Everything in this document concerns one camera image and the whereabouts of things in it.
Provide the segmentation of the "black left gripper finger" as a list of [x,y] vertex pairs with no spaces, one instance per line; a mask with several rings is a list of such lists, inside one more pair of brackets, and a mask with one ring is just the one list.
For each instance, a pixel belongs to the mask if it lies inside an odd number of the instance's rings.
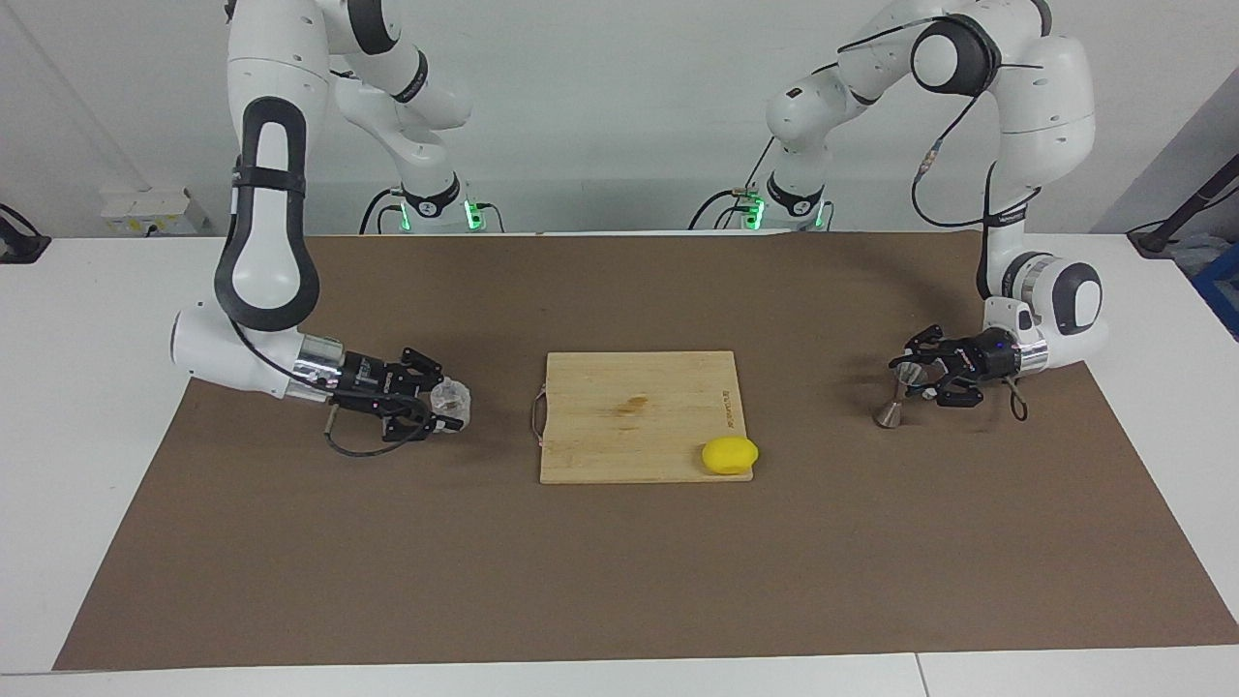
[[943,375],[922,387],[922,397],[944,409],[974,409],[983,402],[983,390],[974,378]]
[[955,339],[944,336],[942,326],[928,326],[907,340],[903,352],[890,361],[890,370],[895,371],[906,363],[938,366],[940,371],[947,371],[955,366]]

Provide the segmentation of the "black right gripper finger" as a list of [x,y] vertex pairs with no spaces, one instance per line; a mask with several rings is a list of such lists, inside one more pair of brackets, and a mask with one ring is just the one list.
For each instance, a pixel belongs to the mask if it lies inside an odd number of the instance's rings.
[[399,358],[401,385],[416,385],[418,389],[434,389],[444,383],[445,375],[439,361],[406,345]]
[[457,433],[465,430],[465,400],[426,404],[421,400],[382,402],[384,442],[426,439],[430,435]]

